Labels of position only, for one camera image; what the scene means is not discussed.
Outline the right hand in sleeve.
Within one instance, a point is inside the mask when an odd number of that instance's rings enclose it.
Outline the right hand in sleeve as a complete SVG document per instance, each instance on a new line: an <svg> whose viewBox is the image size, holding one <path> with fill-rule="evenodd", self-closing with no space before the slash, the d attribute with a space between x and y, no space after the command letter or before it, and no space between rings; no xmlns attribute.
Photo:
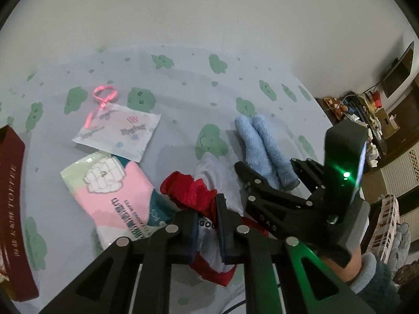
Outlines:
<svg viewBox="0 0 419 314"><path fill-rule="evenodd" d="M326 255L320 255L319 258L323 263L330 268L344 283L351 282L354 280L359 272L361 271L361 246L357 247L355 252L351 256L350 262L346 267L340 267L339 264L334 262Z"/></svg>

